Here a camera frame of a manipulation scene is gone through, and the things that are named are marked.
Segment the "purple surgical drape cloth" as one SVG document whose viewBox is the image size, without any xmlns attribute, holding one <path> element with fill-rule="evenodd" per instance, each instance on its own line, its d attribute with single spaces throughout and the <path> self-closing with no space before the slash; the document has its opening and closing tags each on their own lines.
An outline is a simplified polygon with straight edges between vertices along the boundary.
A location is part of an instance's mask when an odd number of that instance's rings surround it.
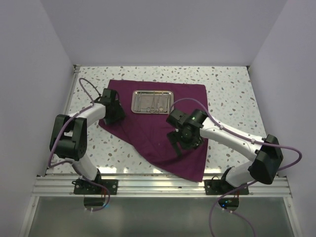
<svg viewBox="0 0 316 237">
<path fill-rule="evenodd" d="M 167 134 L 173 127 L 166 122 L 167 115 L 135 114 L 131 110 L 132 94 L 136 90 L 169 90 L 177 101 L 175 108 L 190 114 L 200 108 L 197 102 L 207 106 L 206 88 L 202 84 L 181 84 L 166 82 L 110 80 L 109 89 L 118 92 L 126 117 L 111 125 L 102 120 L 99 125 L 112 135 L 131 144 L 150 164 L 181 178 L 201 182 L 207 158 L 208 144 L 204 142 L 197 149 L 182 151 L 177 156 Z"/>
</svg>

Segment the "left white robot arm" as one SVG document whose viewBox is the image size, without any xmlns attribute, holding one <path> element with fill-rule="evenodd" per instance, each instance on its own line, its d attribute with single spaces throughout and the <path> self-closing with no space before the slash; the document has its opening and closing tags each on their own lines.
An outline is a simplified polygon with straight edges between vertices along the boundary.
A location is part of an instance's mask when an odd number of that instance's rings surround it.
<svg viewBox="0 0 316 237">
<path fill-rule="evenodd" d="M 90 106 L 70 115 L 57 115 L 50 140 L 48 167 L 69 163 L 75 172 L 86 180 L 85 188 L 92 194 L 102 190 L 103 182 L 97 178 L 99 170 L 86 154 L 88 127 L 97 121 L 113 124 L 123 120 L 124 110 L 118 99 Z"/>
</svg>

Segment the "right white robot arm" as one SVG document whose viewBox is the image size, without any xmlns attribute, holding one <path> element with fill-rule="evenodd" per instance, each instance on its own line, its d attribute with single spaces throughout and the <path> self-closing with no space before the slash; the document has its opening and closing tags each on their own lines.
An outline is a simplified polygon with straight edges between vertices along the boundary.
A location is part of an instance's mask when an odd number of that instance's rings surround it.
<svg viewBox="0 0 316 237">
<path fill-rule="evenodd" d="M 218 194 L 231 194 L 238 187 L 249 182 L 270 185 L 283 160 L 278 139 L 272 135 L 266 138 L 242 132 L 213 118 L 205 111 L 196 109 L 190 115 L 174 109 L 166 119 L 175 128 L 167 137 L 181 156 L 182 150 L 197 149 L 205 139 L 225 145 L 248 159 L 247 163 L 229 167 L 221 179 L 211 184 Z"/>
</svg>

